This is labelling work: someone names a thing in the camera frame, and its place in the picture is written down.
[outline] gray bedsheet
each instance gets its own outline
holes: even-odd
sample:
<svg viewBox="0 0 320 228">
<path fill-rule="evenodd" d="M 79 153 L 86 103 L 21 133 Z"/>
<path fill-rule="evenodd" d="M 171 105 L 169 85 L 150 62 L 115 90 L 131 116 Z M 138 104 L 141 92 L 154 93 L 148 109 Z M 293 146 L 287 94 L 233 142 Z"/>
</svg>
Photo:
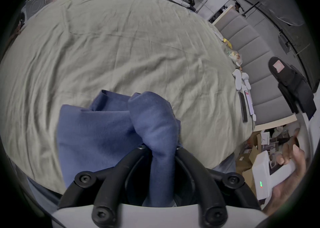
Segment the gray bedsheet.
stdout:
<svg viewBox="0 0 320 228">
<path fill-rule="evenodd" d="M 0 135 L 34 181 L 63 193 L 55 142 L 62 104 L 101 89 L 153 91 L 181 120 L 184 147 L 213 168 L 250 137 L 232 61 L 213 25 L 166 0 L 58 0 L 26 24 L 0 65 Z"/>
</svg>

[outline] yellow object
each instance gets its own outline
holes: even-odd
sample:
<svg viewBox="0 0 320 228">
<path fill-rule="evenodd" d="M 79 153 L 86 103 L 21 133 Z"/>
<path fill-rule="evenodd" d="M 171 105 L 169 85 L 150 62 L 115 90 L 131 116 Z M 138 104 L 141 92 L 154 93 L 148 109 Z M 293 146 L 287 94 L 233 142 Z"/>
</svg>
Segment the yellow object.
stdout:
<svg viewBox="0 0 320 228">
<path fill-rule="evenodd" d="M 223 42 L 225 43 L 227 43 L 228 44 L 228 46 L 229 46 L 229 48 L 232 50 L 232 45 L 231 45 L 231 43 L 227 40 L 227 39 L 223 39 Z"/>
</svg>

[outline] wrinkled fabric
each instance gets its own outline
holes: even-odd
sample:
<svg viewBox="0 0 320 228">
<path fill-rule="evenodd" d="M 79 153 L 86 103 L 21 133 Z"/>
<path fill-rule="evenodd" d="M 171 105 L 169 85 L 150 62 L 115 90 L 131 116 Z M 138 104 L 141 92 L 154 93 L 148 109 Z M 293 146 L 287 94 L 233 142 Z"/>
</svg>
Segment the wrinkled fabric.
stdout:
<svg viewBox="0 0 320 228">
<path fill-rule="evenodd" d="M 181 121 L 181 143 L 214 168 L 252 133 L 233 62 L 211 23 L 166 0 L 57 0 L 29 19 L 0 65 L 0 134 L 28 177 L 63 194 L 56 131 L 63 104 L 101 89 L 154 92 Z"/>
<path fill-rule="evenodd" d="M 57 143 L 66 187 L 77 173 L 113 167 L 144 143 L 153 156 L 146 204 L 169 206 L 179 125 L 170 103 L 152 92 L 128 97 L 102 90 L 88 109 L 63 105 Z"/>
</svg>

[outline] blue towel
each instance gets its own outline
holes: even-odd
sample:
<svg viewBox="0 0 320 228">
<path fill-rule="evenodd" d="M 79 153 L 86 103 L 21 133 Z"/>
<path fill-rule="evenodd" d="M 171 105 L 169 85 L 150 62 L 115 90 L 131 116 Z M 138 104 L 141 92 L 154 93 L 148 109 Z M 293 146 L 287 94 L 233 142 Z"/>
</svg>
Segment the blue towel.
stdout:
<svg viewBox="0 0 320 228">
<path fill-rule="evenodd" d="M 153 155 L 145 205 L 167 207 L 179 129 L 170 103 L 152 92 L 129 97 L 102 90 L 89 109 L 63 105 L 57 143 L 64 182 L 68 187 L 81 171 L 113 167 L 144 143 Z"/>
</svg>

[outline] gray upholstered headboard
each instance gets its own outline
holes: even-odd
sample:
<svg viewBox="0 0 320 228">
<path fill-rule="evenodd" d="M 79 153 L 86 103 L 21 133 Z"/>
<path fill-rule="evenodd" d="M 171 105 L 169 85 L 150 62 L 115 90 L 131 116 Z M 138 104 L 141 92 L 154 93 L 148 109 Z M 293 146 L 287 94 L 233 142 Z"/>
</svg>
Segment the gray upholstered headboard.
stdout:
<svg viewBox="0 0 320 228">
<path fill-rule="evenodd" d="M 228 8 L 213 24 L 242 55 L 242 70 L 249 75 L 256 124 L 291 116 L 278 82 L 268 68 L 268 61 L 274 54 L 257 31 L 233 8 Z"/>
</svg>

